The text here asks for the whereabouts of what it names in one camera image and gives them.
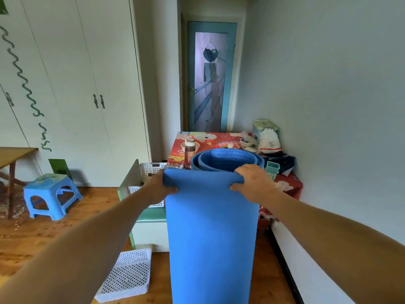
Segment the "heart-shaped decoration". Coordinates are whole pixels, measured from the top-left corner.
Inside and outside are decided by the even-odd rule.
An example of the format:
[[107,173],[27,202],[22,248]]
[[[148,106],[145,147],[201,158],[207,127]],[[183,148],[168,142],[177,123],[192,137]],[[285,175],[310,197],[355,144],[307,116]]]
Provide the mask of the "heart-shaped decoration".
[[218,57],[218,50],[217,49],[207,49],[205,48],[204,52],[202,53],[202,55],[204,56],[204,58],[208,61],[208,62],[213,62],[217,59]]

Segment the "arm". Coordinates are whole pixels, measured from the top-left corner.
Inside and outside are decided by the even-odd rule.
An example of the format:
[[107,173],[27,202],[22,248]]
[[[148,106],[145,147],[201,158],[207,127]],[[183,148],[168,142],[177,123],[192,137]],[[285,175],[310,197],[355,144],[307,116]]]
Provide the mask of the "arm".
[[257,165],[235,170],[231,189],[269,209],[328,276],[358,304],[405,302],[405,246],[363,224],[276,189]]
[[141,212],[177,188],[163,171],[111,209],[51,243],[0,289],[0,303],[88,304],[107,278]]

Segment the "white drawstring bag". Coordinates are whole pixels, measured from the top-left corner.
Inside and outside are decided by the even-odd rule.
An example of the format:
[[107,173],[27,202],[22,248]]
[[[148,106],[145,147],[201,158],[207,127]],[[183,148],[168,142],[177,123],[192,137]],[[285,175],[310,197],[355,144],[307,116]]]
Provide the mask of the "white drawstring bag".
[[259,151],[261,153],[275,153],[281,151],[278,135],[273,129],[266,128],[261,132]]

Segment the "wooden floor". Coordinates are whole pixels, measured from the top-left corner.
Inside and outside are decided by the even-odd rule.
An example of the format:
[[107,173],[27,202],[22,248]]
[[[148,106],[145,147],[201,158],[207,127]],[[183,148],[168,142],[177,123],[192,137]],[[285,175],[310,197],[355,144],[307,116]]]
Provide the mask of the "wooden floor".
[[[83,200],[75,202],[60,221],[52,221],[48,216],[30,219],[27,212],[12,220],[0,218],[0,286],[57,236],[119,202],[116,188],[81,188],[80,191]],[[130,249],[128,240],[123,250]],[[154,253],[148,293],[110,303],[171,302],[169,253]],[[256,239],[249,303],[295,303],[270,243],[262,233]]]

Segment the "baseboard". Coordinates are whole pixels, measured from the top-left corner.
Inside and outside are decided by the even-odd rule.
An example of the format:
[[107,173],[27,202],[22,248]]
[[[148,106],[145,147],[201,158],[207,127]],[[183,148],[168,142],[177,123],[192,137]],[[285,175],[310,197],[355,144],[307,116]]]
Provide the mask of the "baseboard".
[[291,275],[290,269],[288,268],[287,262],[284,259],[283,253],[281,252],[281,249],[280,249],[280,247],[277,243],[277,240],[273,234],[273,231],[271,230],[270,227],[266,230],[266,235],[270,240],[270,244],[274,250],[275,255],[277,256],[281,269],[284,272],[284,276],[286,277],[288,286],[291,289],[291,293],[292,293],[292,296],[294,297],[294,300],[296,301],[297,304],[304,304],[304,301],[301,298],[301,294],[298,291],[297,285],[295,284],[295,281],[292,278],[292,275]]

